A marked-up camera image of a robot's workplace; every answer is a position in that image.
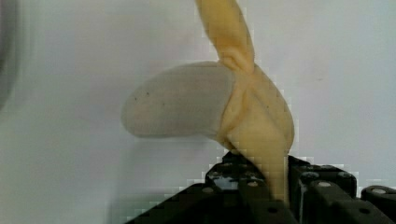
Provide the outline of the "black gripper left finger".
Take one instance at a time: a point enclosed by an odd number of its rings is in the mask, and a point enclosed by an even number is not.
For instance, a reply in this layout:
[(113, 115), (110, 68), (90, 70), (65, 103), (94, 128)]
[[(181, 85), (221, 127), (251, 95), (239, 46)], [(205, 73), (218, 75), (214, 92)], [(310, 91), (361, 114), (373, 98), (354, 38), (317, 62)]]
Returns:
[(228, 153), (193, 184), (125, 224), (299, 224), (247, 159)]

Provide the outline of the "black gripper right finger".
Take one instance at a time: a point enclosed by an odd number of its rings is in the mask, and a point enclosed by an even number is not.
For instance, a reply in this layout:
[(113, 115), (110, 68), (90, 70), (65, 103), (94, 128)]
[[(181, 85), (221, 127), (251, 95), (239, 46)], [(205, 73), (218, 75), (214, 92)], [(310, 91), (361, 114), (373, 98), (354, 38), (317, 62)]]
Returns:
[(290, 210), (300, 224), (395, 224), (395, 189), (372, 185), (333, 165), (289, 157)]

